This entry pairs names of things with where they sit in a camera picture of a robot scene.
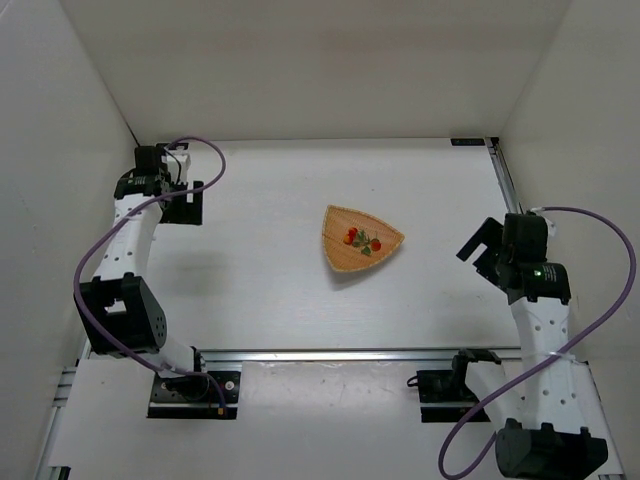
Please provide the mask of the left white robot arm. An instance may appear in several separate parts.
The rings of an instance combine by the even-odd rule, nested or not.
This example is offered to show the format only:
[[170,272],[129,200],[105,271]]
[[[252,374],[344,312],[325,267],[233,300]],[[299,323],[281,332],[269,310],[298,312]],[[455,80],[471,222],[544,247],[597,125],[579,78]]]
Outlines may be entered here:
[[106,242],[106,250],[92,279],[79,291],[87,312],[80,317],[98,355],[124,358],[127,353],[108,341],[106,330],[116,340],[147,362],[158,366],[164,378],[184,371],[202,372],[204,363],[194,347],[184,345],[168,333],[168,321],[159,301],[145,280],[151,244],[160,224],[200,226],[203,195],[188,197],[191,159],[187,145],[168,151],[162,143],[134,149],[134,168],[123,174],[114,192],[114,221],[124,226]]

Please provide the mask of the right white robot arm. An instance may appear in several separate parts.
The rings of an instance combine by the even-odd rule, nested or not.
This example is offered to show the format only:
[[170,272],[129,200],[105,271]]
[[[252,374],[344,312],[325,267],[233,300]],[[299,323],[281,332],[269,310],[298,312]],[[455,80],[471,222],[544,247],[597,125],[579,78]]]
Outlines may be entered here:
[[569,352],[571,290],[565,267],[547,259],[548,224],[535,214],[487,218],[460,249],[479,246],[477,273],[507,296],[516,324],[521,379],[507,380],[492,352],[472,354],[465,385],[492,422],[501,475],[511,479],[586,479],[608,459],[578,400],[578,363]]

